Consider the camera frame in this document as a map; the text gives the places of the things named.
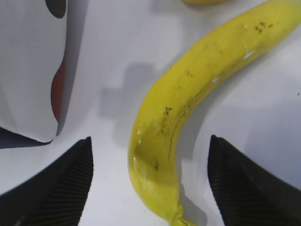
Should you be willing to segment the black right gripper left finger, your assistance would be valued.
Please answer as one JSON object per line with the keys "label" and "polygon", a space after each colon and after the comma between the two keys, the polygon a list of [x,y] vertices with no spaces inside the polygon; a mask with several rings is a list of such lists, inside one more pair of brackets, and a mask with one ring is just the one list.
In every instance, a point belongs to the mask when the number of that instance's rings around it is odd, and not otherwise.
{"label": "black right gripper left finger", "polygon": [[77,226],[94,173],[91,137],[0,196],[2,226]]}

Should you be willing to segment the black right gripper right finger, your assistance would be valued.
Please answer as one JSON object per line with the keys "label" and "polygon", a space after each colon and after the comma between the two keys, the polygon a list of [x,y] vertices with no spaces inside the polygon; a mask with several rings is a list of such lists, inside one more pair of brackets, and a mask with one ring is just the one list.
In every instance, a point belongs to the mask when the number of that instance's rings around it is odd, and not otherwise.
{"label": "black right gripper right finger", "polygon": [[299,226],[301,191],[222,137],[211,136],[207,176],[226,226]]}

